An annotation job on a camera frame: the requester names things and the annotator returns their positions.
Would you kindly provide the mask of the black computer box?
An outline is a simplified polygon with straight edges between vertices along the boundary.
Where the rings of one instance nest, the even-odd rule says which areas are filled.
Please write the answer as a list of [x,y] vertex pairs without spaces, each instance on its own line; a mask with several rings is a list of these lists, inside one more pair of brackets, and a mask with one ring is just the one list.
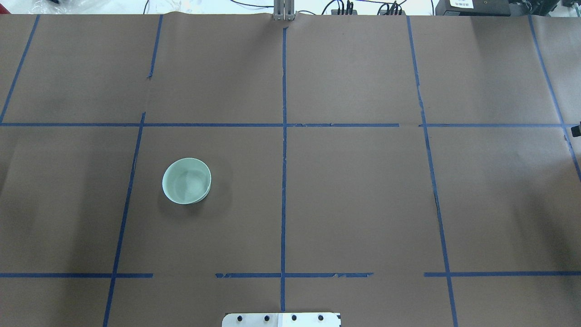
[[436,16],[511,16],[508,0],[440,0]]

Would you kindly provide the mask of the aluminium frame post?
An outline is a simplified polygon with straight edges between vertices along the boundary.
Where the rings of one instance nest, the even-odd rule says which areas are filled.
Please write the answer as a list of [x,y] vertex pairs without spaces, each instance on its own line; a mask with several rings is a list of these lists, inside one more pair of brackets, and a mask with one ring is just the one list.
[[296,18],[294,0],[274,0],[273,19],[274,21],[293,21]]

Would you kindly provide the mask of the mint green bowl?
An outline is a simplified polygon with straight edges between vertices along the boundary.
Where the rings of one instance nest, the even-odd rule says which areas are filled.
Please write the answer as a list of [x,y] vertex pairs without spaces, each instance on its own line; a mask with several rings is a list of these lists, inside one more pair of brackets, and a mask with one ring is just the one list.
[[181,158],[162,176],[162,192],[173,203],[189,205],[204,200],[211,189],[209,166],[197,158]]

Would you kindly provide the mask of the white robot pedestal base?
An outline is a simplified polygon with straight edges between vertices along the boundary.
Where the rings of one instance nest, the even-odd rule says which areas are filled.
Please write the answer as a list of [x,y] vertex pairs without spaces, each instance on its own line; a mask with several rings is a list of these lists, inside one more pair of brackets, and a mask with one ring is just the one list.
[[340,313],[272,312],[232,313],[222,319],[222,327],[340,327]]

